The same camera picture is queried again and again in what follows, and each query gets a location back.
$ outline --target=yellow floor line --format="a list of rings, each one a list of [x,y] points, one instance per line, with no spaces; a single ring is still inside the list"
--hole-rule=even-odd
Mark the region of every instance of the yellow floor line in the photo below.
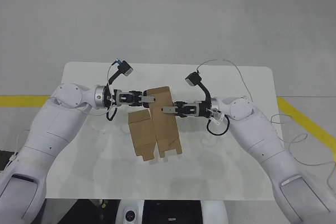
[[[49,96],[0,96],[0,106],[42,106]]]
[[[0,96],[0,107],[42,106],[48,97],[49,96]],[[280,110],[292,116],[294,121],[330,148],[333,160],[336,162],[336,139],[296,110],[283,98],[277,97],[277,102]]]
[[[278,107],[285,114],[293,117],[294,121],[300,126],[305,128],[309,133],[311,133],[320,142],[330,148],[332,153],[332,158],[336,162],[336,139],[327,133],[325,130],[320,128],[307,116],[300,113],[293,106],[291,106],[286,100],[281,97],[277,97]]]

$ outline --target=black cable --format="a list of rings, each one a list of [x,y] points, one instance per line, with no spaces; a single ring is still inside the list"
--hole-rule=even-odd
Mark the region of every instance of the black cable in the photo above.
[[[208,131],[210,134],[212,134],[212,135],[214,135],[214,136],[222,136],[223,134],[225,134],[225,133],[228,131],[228,129],[229,129],[229,125],[230,125],[230,120],[229,120],[228,115],[224,115],[224,116],[225,116],[225,118],[227,119],[228,123],[227,123],[227,125],[226,125],[226,129],[225,129],[225,131],[224,131],[223,133],[220,133],[220,134],[215,134],[215,133],[213,133],[213,132],[211,132],[211,131],[209,130],[209,124],[211,123],[211,120],[208,120],[208,123],[207,123],[207,131]]]
[[[110,79],[108,80],[108,83],[110,85],[112,85],[113,81],[121,74],[121,71],[118,70],[116,71],[116,73],[113,74],[113,76],[110,77]]]
[[[113,120],[113,118],[116,116],[116,113],[117,113],[117,108],[114,109],[114,112],[112,114],[111,117],[109,117],[109,113],[107,113],[107,120],[109,120],[110,122]]]

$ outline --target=cardboard flap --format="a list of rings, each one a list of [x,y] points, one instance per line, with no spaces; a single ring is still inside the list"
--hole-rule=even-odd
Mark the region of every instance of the cardboard flap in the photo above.
[[[128,114],[128,124],[150,119],[151,116],[148,110],[140,110]]]

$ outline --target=cardboard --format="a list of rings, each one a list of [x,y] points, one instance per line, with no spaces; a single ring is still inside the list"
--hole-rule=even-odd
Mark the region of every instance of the cardboard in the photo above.
[[[140,110],[128,114],[128,126],[132,137],[136,156],[144,161],[153,160],[156,147],[156,134],[148,110]]]
[[[147,90],[147,95],[156,99],[149,103],[151,115],[148,110],[128,114],[128,126],[136,156],[142,156],[144,161],[153,160],[156,142],[160,158],[164,158],[165,151],[168,150],[176,150],[177,154],[181,154],[175,115],[162,112],[163,106],[173,106],[169,87],[152,88]]]
[[[174,114],[162,112],[163,106],[173,106],[172,96],[168,86],[147,90],[148,96],[154,96],[156,101],[149,103],[160,158],[165,157],[165,151],[176,150],[181,154],[178,126]]]

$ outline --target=black panel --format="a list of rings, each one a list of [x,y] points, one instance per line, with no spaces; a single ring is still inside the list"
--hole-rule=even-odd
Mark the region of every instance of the black panel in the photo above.
[[[142,224],[203,224],[199,200],[146,200]]]

